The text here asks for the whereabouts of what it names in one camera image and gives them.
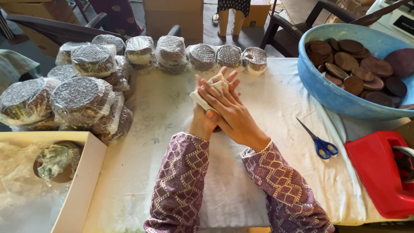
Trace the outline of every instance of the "hand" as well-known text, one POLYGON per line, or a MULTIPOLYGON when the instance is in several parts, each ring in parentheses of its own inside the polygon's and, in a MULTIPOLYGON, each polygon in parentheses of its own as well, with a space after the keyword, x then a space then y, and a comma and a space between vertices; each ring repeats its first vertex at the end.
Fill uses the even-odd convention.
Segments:
MULTIPOLYGON (((220 70, 220 73, 223 75, 226 74, 227 67, 223 67, 220 70)), ((237 76, 237 71, 233 71, 227 77, 227 81, 230 83, 233 79, 237 76)), ((235 80, 233 83, 233 87, 236 88, 240 80, 235 80)), ((201 87, 201 78, 198 75, 195 75, 195 89, 197 90, 198 87, 201 87)), ((210 140, 211 134, 213 133, 214 128, 216 128, 217 124, 212 122, 209 118, 206 117, 206 111, 194 101, 194 117, 191 121, 190 128, 188 133, 202 138, 204 140, 210 140)))
POLYGON ((215 111, 209 110, 206 116, 235 142, 248 146, 256 152, 265 149, 271 139, 256 125, 234 90, 234 84, 230 83, 229 91, 223 90, 223 94, 211 87, 205 79, 201 80, 201 84, 204 88, 198 87, 198 92, 221 114, 220 116, 215 111))

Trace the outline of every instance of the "scissors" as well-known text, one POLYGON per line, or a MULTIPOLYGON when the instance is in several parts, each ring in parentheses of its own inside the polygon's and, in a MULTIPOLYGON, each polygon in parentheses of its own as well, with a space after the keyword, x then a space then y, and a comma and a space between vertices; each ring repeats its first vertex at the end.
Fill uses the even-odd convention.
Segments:
POLYGON ((332 155, 336 155, 339 151, 336 146, 334 146, 332 143, 325 142, 322 139, 319 139, 317 136, 315 136, 298 118, 296 118, 299 123, 305 128, 305 130, 308 132, 310 137, 313 139, 313 142, 315 142, 315 149, 316 154, 321 159, 329 159, 332 155))

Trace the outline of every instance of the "person's right hand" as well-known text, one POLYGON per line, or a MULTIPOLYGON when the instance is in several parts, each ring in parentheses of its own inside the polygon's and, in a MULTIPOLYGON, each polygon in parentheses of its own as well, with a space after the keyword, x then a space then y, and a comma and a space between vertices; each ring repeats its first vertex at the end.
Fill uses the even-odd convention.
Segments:
POLYGON ((220 114, 209 110, 206 116, 217 124, 235 142, 260 152, 269 144, 270 137, 255 123, 247 108, 240 101, 233 83, 229 91, 223 88, 223 94, 210 86, 205 79, 201 80, 204 88, 198 87, 198 93, 220 114))

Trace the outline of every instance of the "white tablecloth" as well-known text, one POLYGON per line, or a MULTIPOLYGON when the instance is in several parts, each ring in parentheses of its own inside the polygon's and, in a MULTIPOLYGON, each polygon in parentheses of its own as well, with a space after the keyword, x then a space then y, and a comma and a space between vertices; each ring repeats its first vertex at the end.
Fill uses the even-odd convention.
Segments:
MULTIPOLYGON (((242 101, 287 162, 305 177, 333 224, 385 221, 359 182, 343 142, 347 131, 353 140, 376 129, 393 129, 408 119, 378 124, 342 120, 309 95, 296 65, 296 58, 269 58, 264 75, 239 75, 242 101), (296 117, 315 135, 337 145, 339 154, 320 159, 296 117)), ((182 76, 152 73, 136 79, 136 93, 127 103, 133 106, 134 121, 126 139, 108 148, 86 233, 142 230, 165 149, 172 135, 187 130, 192 118, 191 72, 182 76)), ((239 156, 243 149, 223 132, 213 134, 200 212, 202 228, 268 226, 263 192, 250 180, 239 156)))

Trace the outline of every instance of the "purple patterned sleeve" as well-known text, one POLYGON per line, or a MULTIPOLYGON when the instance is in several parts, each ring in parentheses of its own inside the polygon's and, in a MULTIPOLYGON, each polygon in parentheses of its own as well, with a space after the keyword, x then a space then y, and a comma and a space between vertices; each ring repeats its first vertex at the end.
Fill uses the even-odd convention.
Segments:
POLYGON ((171 139, 152 194, 145 232, 195 233, 209 163, 209 141, 187 133, 171 139))
POLYGON ((258 153, 247 148, 241 157, 251 179, 265 193, 272 233, 335 230, 305 179, 287 164, 273 142, 258 153))

